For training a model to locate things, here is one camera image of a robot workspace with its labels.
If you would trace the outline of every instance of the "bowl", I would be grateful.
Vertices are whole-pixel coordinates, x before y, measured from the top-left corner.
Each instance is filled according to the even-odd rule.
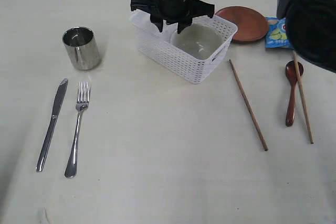
[[[223,44],[223,38],[210,27],[192,24],[180,34],[176,30],[170,43],[196,59],[206,60]]]

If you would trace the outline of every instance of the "white plastic basket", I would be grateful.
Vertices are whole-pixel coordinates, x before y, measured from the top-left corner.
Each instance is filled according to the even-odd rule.
[[[177,24],[164,25],[163,32],[150,22],[150,15],[136,10],[130,18],[139,40],[138,50],[172,72],[193,83],[201,83],[224,59],[234,34],[235,24],[218,16],[193,19],[193,23],[215,29],[222,37],[223,44],[206,60],[199,60],[170,44],[171,35]]]

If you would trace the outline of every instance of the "butter knife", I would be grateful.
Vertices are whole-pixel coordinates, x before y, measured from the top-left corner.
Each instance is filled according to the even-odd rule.
[[[59,111],[61,110],[61,106],[62,106],[62,103],[63,103],[65,93],[67,91],[67,86],[68,86],[68,79],[65,78],[60,83],[60,85],[57,89],[57,93],[55,95],[55,100],[54,100],[53,112],[51,114],[51,119],[50,119],[48,131],[47,131],[46,137],[44,138],[43,146],[42,146],[40,156],[38,158],[37,165],[36,165],[36,171],[37,172],[42,172],[44,164],[46,162],[51,138],[53,137],[54,128],[55,128],[55,125],[56,125],[56,122],[57,122]]]

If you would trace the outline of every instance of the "brown plate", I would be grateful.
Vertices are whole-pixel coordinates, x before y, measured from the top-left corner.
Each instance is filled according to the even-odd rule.
[[[226,7],[216,15],[238,26],[238,32],[233,37],[235,42],[253,42],[264,38],[269,25],[266,18],[255,10],[242,6]]]

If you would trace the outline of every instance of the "blue package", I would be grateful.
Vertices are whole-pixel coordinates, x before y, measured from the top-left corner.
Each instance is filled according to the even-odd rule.
[[[266,35],[266,48],[292,48],[286,35],[286,19],[266,18],[269,31]]]

